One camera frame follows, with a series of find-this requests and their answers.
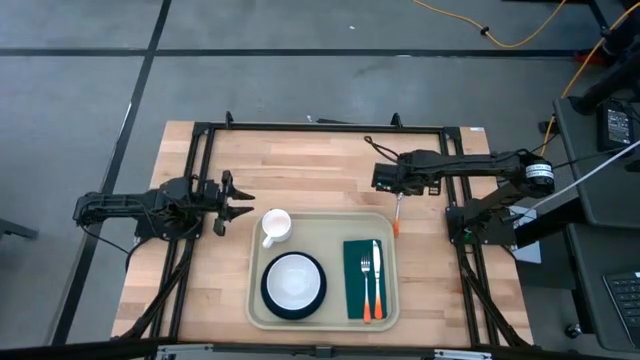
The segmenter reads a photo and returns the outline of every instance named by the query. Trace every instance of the gray concrete floor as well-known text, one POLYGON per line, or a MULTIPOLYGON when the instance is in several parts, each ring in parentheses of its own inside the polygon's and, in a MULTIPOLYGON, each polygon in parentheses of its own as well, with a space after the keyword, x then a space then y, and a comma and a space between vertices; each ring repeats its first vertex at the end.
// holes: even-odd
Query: gray concrete floor
MULTIPOLYGON (((0 48, 145 48, 160 4, 0 0, 0 48)), ((621 13, 613 0, 599 4, 609 22, 621 13)), ((554 7, 500 0, 438 5, 490 25, 504 42, 529 34, 554 7)), ((569 5, 524 48, 586 48, 597 39, 588 8, 569 5)), ((185 0, 173 2, 160 48, 495 47, 470 25, 409 0, 185 0)), ((80 245, 73 205, 100 185, 141 63, 0 57, 0 217, 40 230, 35 242, 0 242, 0 348, 49 341, 80 245)), ((387 123, 399 112, 406 124, 485 127, 494 150, 532 148, 542 142, 536 123, 548 119, 576 69, 558 59, 156 58, 116 191, 148 187, 165 121, 221 121, 226 110, 240 122, 303 123, 310 115, 363 124, 387 123)), ((574 93, 597 76, 589 69, 574 93)), ((547 155, 566 159, 559 139, 547 155)), ((557 176, 560 186, 571 181, 568 172, 557 176)), ((108 221, 102 235, 128 248, 132 229, 131 222, 108 221)), ((100 244, 70 342, 108 338, 123 279, 124 257, 100 244)), ((564 325, 576 321, 568 292, 527 286, 524 292, 537 344, 611 354, 593 337, 564 337, 564 325)))

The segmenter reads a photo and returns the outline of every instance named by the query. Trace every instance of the green napkin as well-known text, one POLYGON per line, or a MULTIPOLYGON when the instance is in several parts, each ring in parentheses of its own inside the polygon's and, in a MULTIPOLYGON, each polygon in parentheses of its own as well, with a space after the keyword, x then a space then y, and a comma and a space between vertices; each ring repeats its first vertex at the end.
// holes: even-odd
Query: green napkin
POLYGON ((343 244, 344 260, 344 284, 347 293, 347 314, 349 319, 362 319, 364 314, 364 274, 360 267, 362 256, 367 255, 371 262, 371 267, 367 277, 369 278, 369 309, 371 309, 371 319, 375 320, 373 314, 376 305, 376 277, 373 267, 373 241, 378 243, 380 248, 380 301, 382 303, 382 317, 387 317, 387 298, 385 296, 386 287, 384 283, 384 256, 380 240, 355 240, 345 241, 343 244))

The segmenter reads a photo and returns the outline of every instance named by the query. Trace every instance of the knife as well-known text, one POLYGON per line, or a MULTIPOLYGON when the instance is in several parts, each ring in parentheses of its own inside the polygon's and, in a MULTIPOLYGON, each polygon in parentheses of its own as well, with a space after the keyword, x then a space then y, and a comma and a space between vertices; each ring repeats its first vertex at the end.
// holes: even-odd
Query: knife
POLYGON ((378 242, 373 240, 373 271, 376 276, 376 307, 374 317, 382 319, 382 302, 380 301, 380 248, 378 242))

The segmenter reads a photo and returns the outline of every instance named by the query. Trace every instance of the white cup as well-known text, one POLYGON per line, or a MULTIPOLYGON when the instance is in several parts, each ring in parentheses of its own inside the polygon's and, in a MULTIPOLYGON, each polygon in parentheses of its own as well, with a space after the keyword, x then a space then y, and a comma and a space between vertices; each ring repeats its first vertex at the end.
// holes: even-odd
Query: white cup
POLYGON ((291 216, 284 210, 272 209, 262 217, 262 230, 267 234, 262 246, 268 249, 274 242, 285 241, 291 236, 291 216))

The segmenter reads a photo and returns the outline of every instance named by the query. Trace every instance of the wooden table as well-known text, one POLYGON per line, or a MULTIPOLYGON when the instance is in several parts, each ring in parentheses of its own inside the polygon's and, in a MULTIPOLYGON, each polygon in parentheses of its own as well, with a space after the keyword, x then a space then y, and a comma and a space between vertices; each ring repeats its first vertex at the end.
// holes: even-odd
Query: wooden table
MULTIPOLYGON (((167 123, 151 186, 182 176, 193 122, 167 123)), ((487 153, 481 128, 461 128, 466 154, 487 153)), ((198 342, 260 344, 332 344, 353 346, 469 346, 455 249, 448 241, 440 196, 408 197, 401 210, 402 234, 396 240, 400 317, 382 333, 264 331, 245 313, 251 232, 267 210, 373 211, 392 219, 395 197, 371 188, 373 164, 382 161, 361 133, 216 131, 209 179, 229 169, 238 189, 255 195, 255 210, 227 226, 227 235, 205 233, 196 242, 179 339, 198 342)), ((376 142, 397 152, 439 151, 436 135, 374 134, 376 142)), ((471 178, 474 197, 496 188, 494 178, 471 178)), ((458 198, 462 192, 457 191, 458 198)), ((141 246, 127 273, 113 334, 128 330, 158 291, 167 243, 141 246)), ((531 342, 529 321, 513 259, 498 246, 485 246, 491 295, 506 319, 531 342)), ((482 306, 476 303, 480 335, 487 341, 482 306)), ((165 307, 162 334, 173 309, 165 307)))

